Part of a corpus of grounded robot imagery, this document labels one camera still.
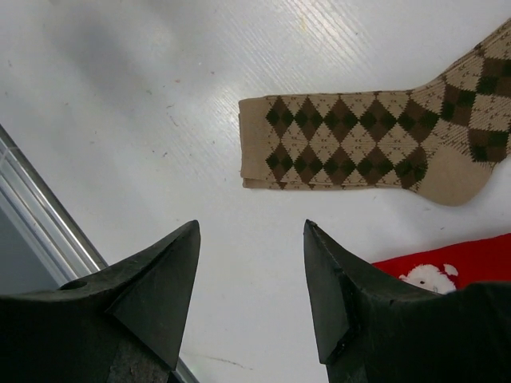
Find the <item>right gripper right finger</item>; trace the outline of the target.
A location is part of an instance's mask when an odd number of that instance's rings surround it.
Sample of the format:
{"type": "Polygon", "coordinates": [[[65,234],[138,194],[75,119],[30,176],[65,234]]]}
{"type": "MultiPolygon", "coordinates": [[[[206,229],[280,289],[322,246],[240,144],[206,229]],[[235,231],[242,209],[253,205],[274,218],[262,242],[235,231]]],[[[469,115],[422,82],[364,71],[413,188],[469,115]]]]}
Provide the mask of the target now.
{"type": "Polygon", "coordinates": [[[333,365],[363,332],[386,332],[412,305],[439,295],[395,278],[352,254],[306,220],[303,253],[319,361],[333,365]]]}

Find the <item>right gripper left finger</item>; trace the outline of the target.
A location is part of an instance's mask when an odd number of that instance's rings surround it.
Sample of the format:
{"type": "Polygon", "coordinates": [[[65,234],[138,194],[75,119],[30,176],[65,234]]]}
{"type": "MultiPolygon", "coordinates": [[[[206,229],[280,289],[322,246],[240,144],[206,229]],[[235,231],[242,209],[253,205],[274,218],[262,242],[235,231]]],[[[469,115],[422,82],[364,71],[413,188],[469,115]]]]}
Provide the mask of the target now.
{"type": "Polygon", "coordinates": [[[105,297],[101,310],[175,369],[199,254],[200,225],[192,220],[143,251],[60,290],[105,297]]]}

